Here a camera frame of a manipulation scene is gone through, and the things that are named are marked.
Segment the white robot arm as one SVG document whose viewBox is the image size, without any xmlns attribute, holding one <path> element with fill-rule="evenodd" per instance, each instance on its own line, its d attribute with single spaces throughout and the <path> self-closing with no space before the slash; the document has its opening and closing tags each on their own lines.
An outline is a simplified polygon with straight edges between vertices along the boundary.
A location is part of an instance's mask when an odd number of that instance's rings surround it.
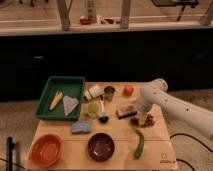
<svg viewBox="0 0 213 171">
<path fill-rule="evenodd" d="M 213 140 L 213 112 L 169 95 L 167 90 L 168 84 L 161 78 L 143 83 L 136 100 L 139 111 L 148 113 L 153 105 L 158 105 L 172 117 Z"/>
</svg>

